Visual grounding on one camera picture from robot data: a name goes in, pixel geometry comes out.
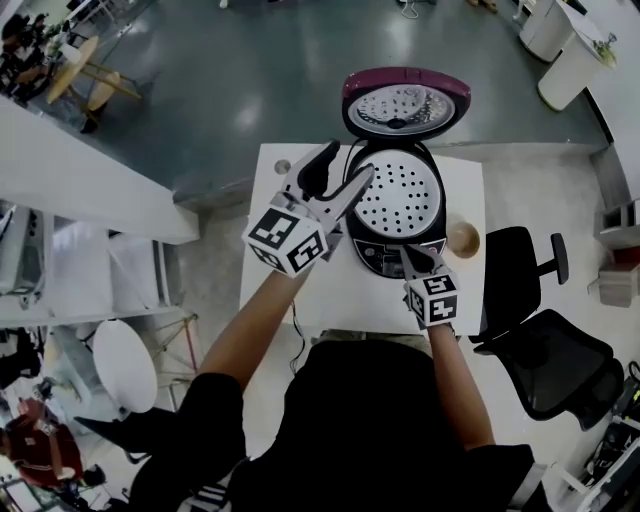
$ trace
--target hair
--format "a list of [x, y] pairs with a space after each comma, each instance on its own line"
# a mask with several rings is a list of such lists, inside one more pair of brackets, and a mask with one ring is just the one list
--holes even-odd
[[14, 14], [2, 27], [2, 40], [18, 35], [25, 25], [24, 18], [19, 14]]

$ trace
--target open lid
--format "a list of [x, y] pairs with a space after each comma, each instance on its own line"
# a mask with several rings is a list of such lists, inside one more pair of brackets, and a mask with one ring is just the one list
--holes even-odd
[[424, 140], [456, 124], [471, 103], [460, 80], [420, 68], [353, 73], [342, 88], [342, 118], [364, 139]]

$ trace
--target forearm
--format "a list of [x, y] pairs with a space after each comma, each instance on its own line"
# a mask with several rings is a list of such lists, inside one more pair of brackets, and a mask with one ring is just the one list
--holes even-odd
[[450, 327], [430, 327], [436, 385], [449, 424], [466, 450], [495, 444], [480, 391]]
[[244, 390], [308, 275], [291, 279], [271, 272], [209, 349], [198, 373], [230, 375]]

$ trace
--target black office chair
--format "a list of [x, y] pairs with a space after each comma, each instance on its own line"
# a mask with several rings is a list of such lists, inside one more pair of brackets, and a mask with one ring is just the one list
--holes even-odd
[[482, 343], [513, 329], [540, 307], [540, 276], [557, 272], [558, 283], [569, 279], [569, 261], [560, 233], [551, 235], [554, 258], [538, 265], [529, 230], [515, 226], [489, 233], [481, 332], [470, 336]]
[[525, 411], [535, 420], [569, 411], [587, 430], [622, 392], [622, 366], [611, 347], [550, 309], [475, 352], [500, 359]]
[[617, 359], [606, 366], [601, 378], [593, 386], [576, 393], [567, 407], [580, 422], [583, 431], [594, 427], [613, 407], [624, 388], [624, 369]]

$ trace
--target round white table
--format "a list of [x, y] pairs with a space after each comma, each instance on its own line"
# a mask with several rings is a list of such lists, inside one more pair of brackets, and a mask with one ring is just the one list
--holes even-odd
[[93, 360], [111, 399], [128, 411], [151, 409], [158, 395], [158, 378], [140, 336], [121, 320], [100, 324], [93, 341]]

